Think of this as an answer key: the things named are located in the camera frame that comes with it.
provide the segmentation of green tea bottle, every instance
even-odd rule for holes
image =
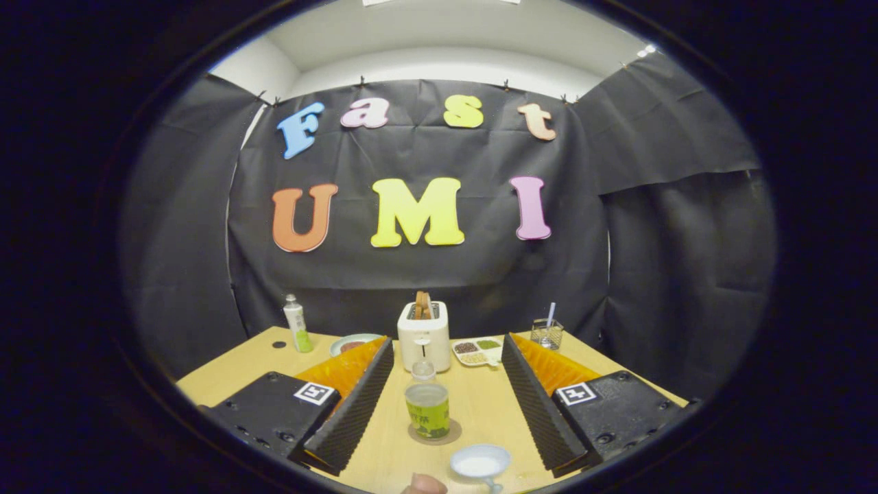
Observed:
[[[412,381],[406,387],[406,406],[412,427],[422,438],[436,440],[448,434],[448,390],[436,380],[427,361],[412,365]]]
[[[296,350],[302,353],[310,352],[311,339],[308,337],[308,331],[305,327],[305,314],[301,304],[296,301],[296,295],[286,295],[286,305],[284,305],[284,314],[286,322],[290,325],[292,331],[292,343]]]

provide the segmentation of wooden table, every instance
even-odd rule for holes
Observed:
[[[263,374],[276,371],[295,375],[330,358],[329,346],[339,337],[311,333],[313,351],[296,352],[291,332],[272,327],[204,364],[177,382],[194,402],[214,406]],[[283,341],[286,346],[272,344]],[[450,469],[450,457],[458,449],[477,443],[503,446],[512,454],[512,464],[495,481],[503,492],[516,493],[555,483],[578,472],[554,478],[530,437],[524,415],[515,400],[503,366],[464,367],[451,358],[451,368],[438,375],[449,390],[451,419],[460,424],[457,438],[447,444],[425,444],[409,434],[409,417],[403,391],[411,375],[402,366],[398,341],[393,342],[395,363],[363,438],[340,476],[313,471],[368,492],[395,494],[411,480],[412,473],[432,475],[454,494],[486,494],[487,486],[457,476]],[[564,335],[561,354],[610,374],[624,367],[616,364],[578,339]],[[655,389],[680,406],[683,400],[658,386]]]

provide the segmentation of pink letter i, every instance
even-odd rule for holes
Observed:
[[[518,210],[522,214],[522,225],[515,235],[521,240],[549,238],[551,229],[543,218],[543,202],[540,200],[543,181],[537,177],[513,177],[509,183],[518,192]]]

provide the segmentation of black backdrop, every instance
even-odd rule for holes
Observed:
[[[481,99],[479,128],[445,124],[452,94]],[[387,125],[339,124],[351,102],[375,97],[391,103]],[[314,101],[326,106],[314,145],[284,159],[278,122]],[[531,135],[516,111],[526,103],[551,113],[557,139]],[[312,331],[336,335],[393,335],[417,289],[448,304],[453,338],[527,329],[556,301],[577,338],[684,396],[716,389],[755,331],[774,259],[757,158],[719,102],[660,54],[572,104],[451,81],[306,95],[265,109],[235,168],[255,108],[231,84],[198,82],[153,132],[132,180],[123,243],[136,242],[123,253],[133,305],[145,343],[176,377],[245,334],[285,326],[288,292]],[[548,239],[515,236],[508,180],[518,175],[545,182]],[[372,247],[372,183],[402,178],[420,198],[437,177],[461,181],[464,243]],[[294,220],[305,232],[307,190],[322,183],[339,186],[326,241],[282,251],[271,236],[271,196],[305,191]]]
[[[228,281],[226,206],[244,133],[261,104],[214,76],[156,122],[119,228],[126,297],[143,345],[175,377],[247,339]]]

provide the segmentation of letter f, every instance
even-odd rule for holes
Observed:
[[[314,115],[322,112],[324,108],[326,107],[320,101],[311,103],[304,110],[294,113],[277,124],[277,128],[284,133],[286,141],[284,159],[290,159],[314,144],[313,136],[306,132],[312,134],[317,132],[318,122]]]

